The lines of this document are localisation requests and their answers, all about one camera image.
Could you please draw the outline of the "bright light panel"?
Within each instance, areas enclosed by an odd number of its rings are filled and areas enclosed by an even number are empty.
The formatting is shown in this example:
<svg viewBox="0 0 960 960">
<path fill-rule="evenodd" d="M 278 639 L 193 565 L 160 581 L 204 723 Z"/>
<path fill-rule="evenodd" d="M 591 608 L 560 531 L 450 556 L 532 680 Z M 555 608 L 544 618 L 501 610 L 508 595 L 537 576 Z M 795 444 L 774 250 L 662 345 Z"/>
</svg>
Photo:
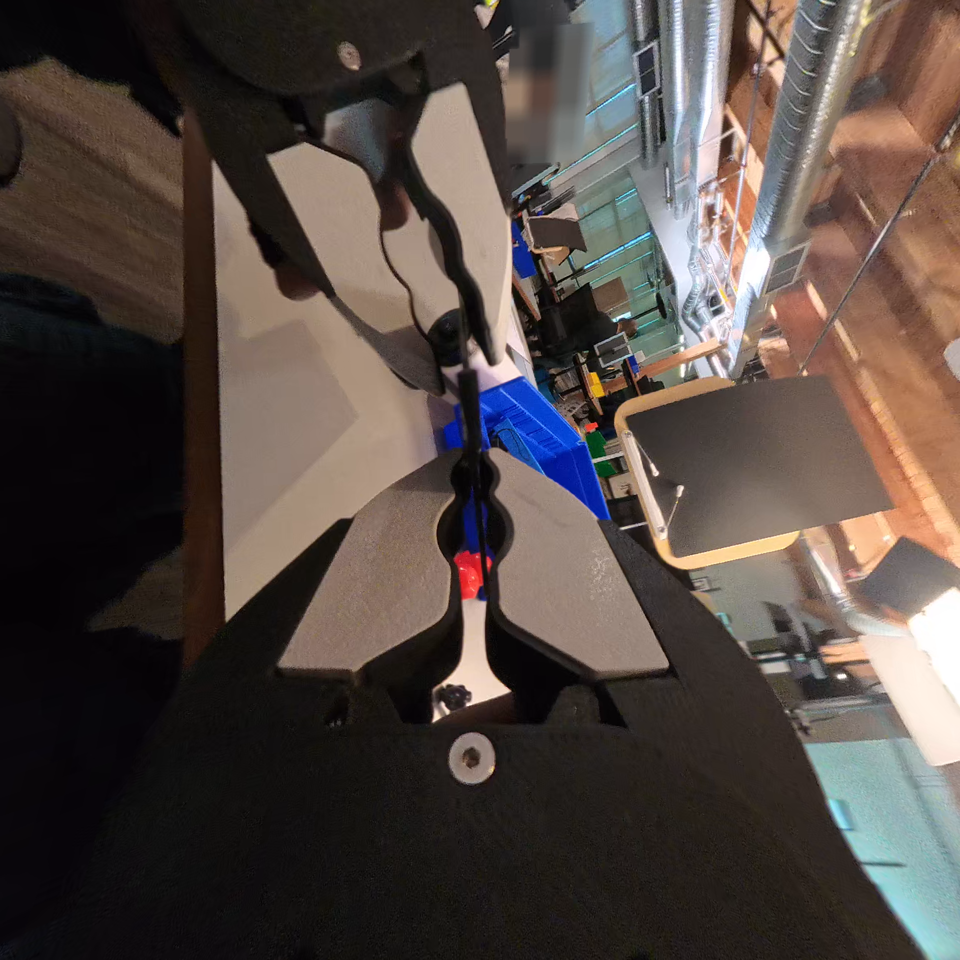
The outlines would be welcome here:
<svg viewBox="0 0 960 960">
<path fill-rule="evenodd" d="M 959 591 L 950 589 L 907 622 L 917 651 L 905 724 L 933 767 L 959 762 Z"/>
</svg>

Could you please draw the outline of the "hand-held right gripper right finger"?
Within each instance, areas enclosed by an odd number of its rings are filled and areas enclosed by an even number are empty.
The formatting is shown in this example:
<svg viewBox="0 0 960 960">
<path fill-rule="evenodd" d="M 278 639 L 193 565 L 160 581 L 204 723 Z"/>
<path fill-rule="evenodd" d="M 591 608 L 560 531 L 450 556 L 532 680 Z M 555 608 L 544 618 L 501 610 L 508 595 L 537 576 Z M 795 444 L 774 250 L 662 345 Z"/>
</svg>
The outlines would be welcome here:
<svg viewBox="0 0 960 960">
<path fill-rule="evenodd" d="M 568 689 L 665 677 L 669 658 L 594 512 L 510 454 L 485 456 L 486 658 L 520 719 L 546 720 Z"/>
</svg>

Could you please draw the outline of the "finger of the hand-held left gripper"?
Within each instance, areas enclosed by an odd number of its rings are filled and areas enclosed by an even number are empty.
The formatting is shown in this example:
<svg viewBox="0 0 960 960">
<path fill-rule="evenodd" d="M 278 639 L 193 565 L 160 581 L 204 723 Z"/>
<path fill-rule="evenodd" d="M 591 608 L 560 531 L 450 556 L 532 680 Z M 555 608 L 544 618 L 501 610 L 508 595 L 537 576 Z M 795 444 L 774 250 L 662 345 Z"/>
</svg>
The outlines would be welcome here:
<svg viewBox="0 0 960 960">
<path fill-rule="evenodd" d="M 414 208 L 437 235 L 442 270 L 486 364 L 506 359 L 512 236 L 470 93 L 456 82 L 430 92 L 406 140 Z"/>
<path fill-rule="evenodd" d="M 367 173 L 306 143 L 273 153 L 268 162 L 333 288 L 333 312 L 398 378 L 441 396 L 443 377 L 417 329 L 411 294 L 388 263 Z"/>
</svg>

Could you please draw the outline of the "black ceiling pipe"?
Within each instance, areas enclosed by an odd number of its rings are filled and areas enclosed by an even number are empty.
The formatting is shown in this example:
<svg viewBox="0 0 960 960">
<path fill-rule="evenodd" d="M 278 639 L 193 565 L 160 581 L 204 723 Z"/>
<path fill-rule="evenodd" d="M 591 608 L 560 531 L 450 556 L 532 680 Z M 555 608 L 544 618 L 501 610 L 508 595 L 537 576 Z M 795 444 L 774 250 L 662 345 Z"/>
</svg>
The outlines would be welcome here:
<svg viewBox="0 0 960 960">
<path fill-rule="evenodd" d="M 954 140 L 958 135 L 959 130 L 959 106 L 956 107 L 953 116 L 951 117 L 949 123 L 944 128 L 940 138 L 934 143 L 934 145 L 929 149 L 927 157 L 923 162 L 922 166 L 919 168 L 918 173 L 915 175 L 911 181 L 909 187 L 906 189 L 901 200 L 898 202 L 896 208 L 890 215 L 887 222 L 884 223 L 880 232 L 876 235 L 875 239 L 871 243 L 870 248 L 865 254 L 862 262 L 857 267 L 856 272 L 854 273 L 852 279 L 848 283 L 846 290 L 842 297 L 840 298 L 838 304 L 834 307 L 832 312 L 829 314 L 826 319 L 821 331 L 819 332 L 816 340 L 813 342 L 809 353 L 803 359 L 798 368 L 799 376 L 806 376 L 808 374 L 811 362 L 817 352 L 820 350 L 822 344 L 827 340 L 829 335 L 833 332 L 836 327 L 839 317 L 846 307 L 847 303 L 850 301 L 852 295 L 855 293 L 858 284 L 861 282 L 865 274 L 872 267 L 874 261 L 877 259 L 880 251 L 885 244 L 887 238 L 890 234 L 893 233 L 896 224 L 900 221 L 906 209 L 909 207 L 913 201 L 915 195 L 920 191 L 921 187 L 927 180 L 931 171 L 940 164 L 948 155 L 948 153 L 954 147 Z"/>
</svg>

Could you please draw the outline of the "green bin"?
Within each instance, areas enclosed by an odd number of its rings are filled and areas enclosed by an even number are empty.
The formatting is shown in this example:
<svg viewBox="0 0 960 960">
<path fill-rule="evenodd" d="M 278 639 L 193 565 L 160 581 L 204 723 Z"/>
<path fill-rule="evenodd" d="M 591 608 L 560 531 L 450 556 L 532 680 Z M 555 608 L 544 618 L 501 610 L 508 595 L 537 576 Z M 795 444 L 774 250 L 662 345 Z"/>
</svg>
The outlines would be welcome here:
<svg viewBox="0 0 960 960">
<path fill-rule="evenodd" d="M 607 438 L 595 423 L 587 426 L 590 429 L 585 432 L 584 439 L 598 478 L 610 479 L 623 474 L 627 467 L 621 455 L 619 438 L 616 435 Z"/>
</svg>

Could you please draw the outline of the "light blue plastic divider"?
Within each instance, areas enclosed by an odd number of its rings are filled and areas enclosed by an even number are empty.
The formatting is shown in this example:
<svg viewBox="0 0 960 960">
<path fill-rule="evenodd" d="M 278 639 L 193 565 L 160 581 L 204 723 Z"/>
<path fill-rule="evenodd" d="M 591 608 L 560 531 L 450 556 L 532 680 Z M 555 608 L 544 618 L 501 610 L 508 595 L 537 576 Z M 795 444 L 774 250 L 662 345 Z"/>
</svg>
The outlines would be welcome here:
<svg viewBox="0 0 960 960">
<path fill-rule="evenodd" d="M 528 446 L 522 433 L 504 417 L 490 431 L 490 446 L 492 449 L 503 450 L 514 459 L 525 463 L 532 469 L 539 471 L 539 462 Z"/>
</svg>

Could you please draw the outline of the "large blue storage bin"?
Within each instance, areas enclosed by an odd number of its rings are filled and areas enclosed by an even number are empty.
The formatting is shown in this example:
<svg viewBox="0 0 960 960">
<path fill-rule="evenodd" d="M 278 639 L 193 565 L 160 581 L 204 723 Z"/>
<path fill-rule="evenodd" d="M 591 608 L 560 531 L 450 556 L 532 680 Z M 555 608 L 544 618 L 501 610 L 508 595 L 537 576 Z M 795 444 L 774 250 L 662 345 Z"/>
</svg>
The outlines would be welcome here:
<svg viewBox="0 0 960 960">
<path fill-rule="evenodd" d="M 586 442 L 527 379 L 479 393 L 479 412 L 484 450 L 492 448 L 494 426 L 509 419 L 534 453 L 535 471 L 579 499 L 597 519 L 610 519 Z"/>
</svg>

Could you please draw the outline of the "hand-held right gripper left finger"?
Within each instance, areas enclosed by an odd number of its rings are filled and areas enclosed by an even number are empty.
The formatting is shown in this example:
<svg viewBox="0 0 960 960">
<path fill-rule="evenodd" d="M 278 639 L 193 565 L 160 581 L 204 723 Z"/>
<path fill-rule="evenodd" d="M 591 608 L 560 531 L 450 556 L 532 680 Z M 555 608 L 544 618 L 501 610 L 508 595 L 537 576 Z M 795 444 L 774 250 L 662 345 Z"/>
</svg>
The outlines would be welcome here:
<svg viewBox="0 0 960 960">
<path fill-rule="evenodd" d="M 452 560 L 461 451 L 435 457 L 354 516 L 277 663 L 286 676 L 384 691 L 405 722 L 433 719 L 463 652 Z"/>
</svg>

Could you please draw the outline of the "silver ventilation duct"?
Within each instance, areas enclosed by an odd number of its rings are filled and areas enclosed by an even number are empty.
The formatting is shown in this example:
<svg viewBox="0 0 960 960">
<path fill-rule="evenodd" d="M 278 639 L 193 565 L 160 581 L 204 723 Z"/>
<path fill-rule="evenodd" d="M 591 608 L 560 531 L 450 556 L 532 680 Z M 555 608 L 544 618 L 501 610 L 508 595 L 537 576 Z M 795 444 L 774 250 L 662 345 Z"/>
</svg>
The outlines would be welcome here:
<svg viewBox="0 0 960 960">
<path fill-rule="evenodd" d="M 687 220 L 716 178 L 735 1 L 629 2 L 639 160 L 665 174 L 667 209 Z"/>
</svg>

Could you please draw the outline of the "black panel with wooden rim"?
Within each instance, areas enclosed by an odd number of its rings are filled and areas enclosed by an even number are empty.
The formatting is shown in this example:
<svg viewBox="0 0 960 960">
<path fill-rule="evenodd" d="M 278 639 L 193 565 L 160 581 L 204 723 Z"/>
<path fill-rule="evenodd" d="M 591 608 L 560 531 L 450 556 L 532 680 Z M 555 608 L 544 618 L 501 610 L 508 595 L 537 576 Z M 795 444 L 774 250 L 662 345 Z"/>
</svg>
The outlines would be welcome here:
<svg viewBox="0 0 960 960">
<path fill-rule="evenodd" d="M 654 551 L 677 570 L 776 552 L 894 503 L 824 376 L 710 376 L 615 412 Z"/>
</svg>

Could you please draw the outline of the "silver duct with vent boxes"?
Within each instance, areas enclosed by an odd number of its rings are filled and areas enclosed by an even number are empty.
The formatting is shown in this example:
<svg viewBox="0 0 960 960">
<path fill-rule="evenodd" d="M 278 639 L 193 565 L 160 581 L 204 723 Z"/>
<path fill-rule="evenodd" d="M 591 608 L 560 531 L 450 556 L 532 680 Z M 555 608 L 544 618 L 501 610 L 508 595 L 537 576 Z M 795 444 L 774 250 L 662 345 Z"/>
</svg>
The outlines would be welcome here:
<svg viewBox="0 0 960 960">
<path fill-rule="evenodd" d="M 726 340 L 731 379 L 757 354 L 774 267 L 808 239 L 807 214 L 855 80 L 872 6 L 797 4 Z"/>
</svg>

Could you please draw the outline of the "person's dark clothing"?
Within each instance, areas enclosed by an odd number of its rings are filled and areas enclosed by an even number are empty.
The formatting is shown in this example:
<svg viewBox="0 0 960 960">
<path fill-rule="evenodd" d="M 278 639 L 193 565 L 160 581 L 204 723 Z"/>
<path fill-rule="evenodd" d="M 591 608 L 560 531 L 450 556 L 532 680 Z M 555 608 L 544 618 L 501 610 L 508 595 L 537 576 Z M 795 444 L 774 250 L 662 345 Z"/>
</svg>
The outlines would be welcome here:
<svg viewBox="0 0 960 960">
<path fill-rule="evenodd" d="M 92 622 L 183 541 L 184 353 L 1 279 L 2 958 L 43 952 L 183 642 Z"/>
</svg>

